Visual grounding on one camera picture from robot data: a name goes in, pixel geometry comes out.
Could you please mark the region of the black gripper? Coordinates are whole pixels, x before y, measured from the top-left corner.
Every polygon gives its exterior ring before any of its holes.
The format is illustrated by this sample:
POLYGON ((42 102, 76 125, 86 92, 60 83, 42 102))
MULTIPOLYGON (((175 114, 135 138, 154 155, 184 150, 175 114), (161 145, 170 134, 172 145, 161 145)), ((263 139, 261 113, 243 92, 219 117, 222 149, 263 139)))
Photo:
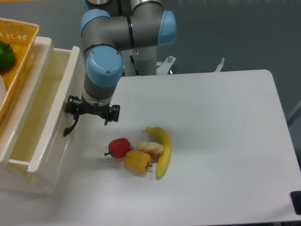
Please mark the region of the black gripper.
POLYGON ((80 99, 78 96, 68 96, 67 103, 64 108, 64 113, 72 115, 74 118, 82 114, 98 115, 104 119, 104 125, 109 122, 118 122, 120 105, 109 104, 104 106, 99 106, 99 104, 91 105, 84 98, 80 99))

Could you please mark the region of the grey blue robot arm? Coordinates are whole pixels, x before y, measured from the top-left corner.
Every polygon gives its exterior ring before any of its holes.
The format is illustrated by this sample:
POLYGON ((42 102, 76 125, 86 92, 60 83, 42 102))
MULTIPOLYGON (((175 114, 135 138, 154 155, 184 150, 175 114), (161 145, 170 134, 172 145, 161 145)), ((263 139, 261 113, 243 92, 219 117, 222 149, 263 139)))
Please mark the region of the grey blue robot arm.
POLYGON ((155 75, 157 47, 174 43, 176 19, 159 0, 85 0, 81 38, 85 80, 81 97, 69 96, 65 112, 117 121, 111 99, 121 75, 155 75))

